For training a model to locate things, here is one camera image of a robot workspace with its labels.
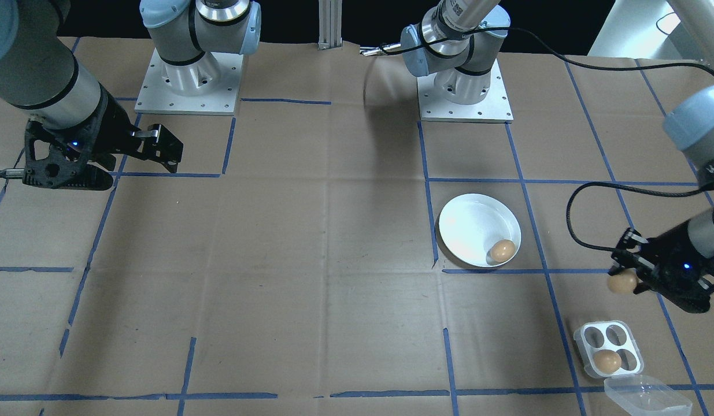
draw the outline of metal mounting plate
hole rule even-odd
[[[175,94],[161,78],[163,61],[154,50],[143,85],[135,103],[137,113],[201,114],[232,116],[238,103],[238,90],[243,73],[243,56],[235,53],[213,53],[220,64],[221,78],[203,95]]]
[[[421,120],[458,121],[465,123],[505,123],[513,121],[513,111],[505,92],[498,61],[491,68],[491,87],[488,96],[475,105],[458,105],[441,97],[434,88],[434,77],[422,76],[418,81],[418,106]]]

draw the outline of egg carton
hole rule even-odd
[[[590,377],[608,378],[634,376],[642,373],[645,362],[639,352],[637,342],[632,337],[629,326],[621,321],[589,322],[574,334],[584,370]],[[601,350],[611,350],[621,357],[621,368],[613,373],[601,371],[594,363],[593,356]]]

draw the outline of egg in gripper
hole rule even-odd
[[[516,245],[511,240],[500,240],[500,242],[493,245],[488,254],[494,261],[503,263],[512,258],[515,253]]]
[[[626,269],[619,274],[608,277],[608,289],[614,293],[633,293],[639,279],[634,269]]]
[[[600,350],[593,355],[593,363],[601,372],[613,374],[621,368],[621,356],[611,350]]]

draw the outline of black background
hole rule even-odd
[[[258,0],[262,42],[316,43],[317,0]],[[148,38],[138,11],[140,0],[74,0],[59,35]],[[343,0],[345,42],[377,46],[398,42],[401,29],[418,23],[438,0]],[[512,26],[536,32],[560,53],[587,55],[614,0],[502,0]],[[544,53],[526,34],[511,32],[504,52]]]

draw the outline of black cable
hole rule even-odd
[[[567,210],[565,211],[565,220],[568,223],[568,232],[570,232],[570,237],[572,237],[573,240],[575,240],[575,242],[580,244],[582,247],[592,248],[592,250],[600,250],[600,251],[604,251],[604,252],[613,252],[616,250],[616,248],[596,246],[594,244],[589,244],[589,243],[583,242],[581,239],[578,239],[578,236],[575,235],[575,232],[573,231],[573,224],[570,220],[570,211],[573,206],[573,200],[582,190],[584,190],[586,188],[590,188],[590,187],[613,188],[616,190],[636,192],[636,193],[641,193],[644,195],[660,196],[660,197],[665,197],[665,198],[685,198],[688,196],[698,195],[702,192],[706,192],[707,190],[709,190],[707,188],[698,188],[697,190],[692,190],[692,191],[688,191],[688,192],[660,192],[660,191],[643,190],[642,188],[629,187],[627,185],[614,184],[611,182],[588,182],[587,184],[584,184],[584,185],[578,187],[578,189],[576,189],[575,192],[573,192],[573,195],[570,196],[570,199],[568,200],[568,207],[567,207]]]
[[[676,14],[676,13],[675,13],[675,12],[670,12],[670,13],[666,14],[665,16],[662,16],[661,18],[657,19],[657,21],[655,22],[655,27],[657,27],[658,31],[660,31],[661,34],[666,35],[666,36],[670,36],[670,35],[671,35],[671,34],[669,34],[668,32],[663,31],[663,29],[660,27],[660,22],[663,21],[664,18],[666,18],[666,17],[668,17],[668,16],[670,16],[670,15],[674,15],[674,14]]]
[[[656,64],[656,65],[645,65],[645,66],[625,66],[624,68],[614,68],[614,66],[598,66],[598,65],[590,65],[590,64],[584,64],[582,62],[578,61],[573,61],[570,58],[565,57],[561,53],[558,53],[557,51],[553,50],[549,45],[547,45],[544,40],[542,40],[540,37],[538,37],[534,32],[527,31],[526,29],[523,29],[521,27],[481,27],[479,29],[473,29],[473,31],[468,31],[464,32],[465,35],[472,35],[472,34],[480,34],[481,32],[489,32],[489,31],[516,31],[516,32],[523,32],[524,34],[530,35],[534,40],[539,42],[539,44],[542,45],[547,51],[549,51],[550,54],[556,56],[557,58],[575,66],[580,66],[581,68],[587,68],[587,69],[598,69],[601,71],[639,71],[643,69],[660,69],[660,68],[673,68],[673,66],[692,66],[693,68],[698,68],[702,69],[703,71],[706,71],[707,73],[711,74],[711,76],[714,77],[714,70],[709,68],[708,66],[704,64],[697,64],[695,62],[674,62],[670,64]],[[432,40],[431,42],[424,42],[420,45],[414,46],[414,47],[409,47],[401,50],[393,50],[393,51],[388,51],[385,49],[387,44],[381,44],[378,49],[385,53],[385,55],[401,55],[402,53],[410,52],[413,50],[418,50],[421,48],[426,48],[429,47],[430,45],[433,44],[438,44],[441,42],[444,42],[445,40],[449,40],[447,38],[444,39],[436,39]]]

